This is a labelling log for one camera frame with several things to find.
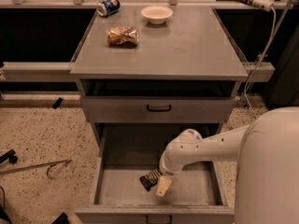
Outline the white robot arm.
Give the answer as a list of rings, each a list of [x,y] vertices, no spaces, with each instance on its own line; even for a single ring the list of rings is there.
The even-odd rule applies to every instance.
[[[299,107],[208,138],[187,129],[160,159],[164,175],[198,161],[236,161],[234,224],[299,224]]]

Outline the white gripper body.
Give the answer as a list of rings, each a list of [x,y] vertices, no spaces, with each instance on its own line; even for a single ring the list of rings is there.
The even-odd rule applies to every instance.
[[[171,156],[165,151],[160,158],[159,168],[164,175],[174,176],[182,171],[183,165],[178,162],[176,156]]]

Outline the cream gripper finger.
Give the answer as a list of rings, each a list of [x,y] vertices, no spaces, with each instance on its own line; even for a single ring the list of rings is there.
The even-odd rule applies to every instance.
[[[163,197],[172,184],[172,179],[169,176],[162,175],[158,179],[156,195]]]

